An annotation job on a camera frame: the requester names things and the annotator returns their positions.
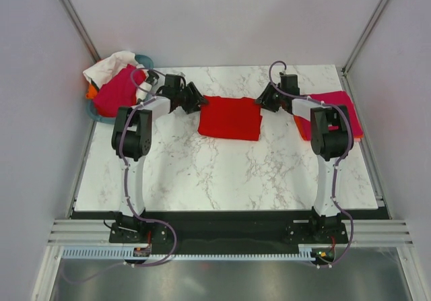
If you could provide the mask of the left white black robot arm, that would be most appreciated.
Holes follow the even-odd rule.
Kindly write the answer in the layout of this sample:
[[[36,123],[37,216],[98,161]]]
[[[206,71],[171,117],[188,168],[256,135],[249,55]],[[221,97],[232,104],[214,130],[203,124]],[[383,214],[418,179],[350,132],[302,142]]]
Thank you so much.
[[[118,212],[130,218],[140,218],[145,212],[143,167],[152,146],[153,122],[178,107],[191,114],[209,104],[195,84],[187,83],[182,75],[165,75],[164,84],[148,95],[146,101],[118,109],[111,137],[111,146],[123,163]]]

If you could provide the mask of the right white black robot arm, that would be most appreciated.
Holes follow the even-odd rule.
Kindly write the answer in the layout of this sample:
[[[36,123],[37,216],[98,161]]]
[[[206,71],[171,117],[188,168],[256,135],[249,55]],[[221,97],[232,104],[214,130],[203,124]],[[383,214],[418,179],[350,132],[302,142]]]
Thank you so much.
[[[354,144],[348,109],[300,94],[298,76],[281,72],[278,84],[270,80],[255,100],[271,112],[283,109],[294,117],[310,122],[311,148],[318,161],[317,195],[313,209],[319,217],[335,217],[341,213],[336,198],[337,175]]]

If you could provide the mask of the red t shirt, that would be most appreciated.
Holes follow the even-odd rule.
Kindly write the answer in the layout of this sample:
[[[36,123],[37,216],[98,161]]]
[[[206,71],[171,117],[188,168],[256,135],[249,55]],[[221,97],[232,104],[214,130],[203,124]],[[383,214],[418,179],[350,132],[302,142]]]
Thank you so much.
[[[261,106],[252,98],[204,96],[198,133],[218,139],[258,141],[261,134]]]

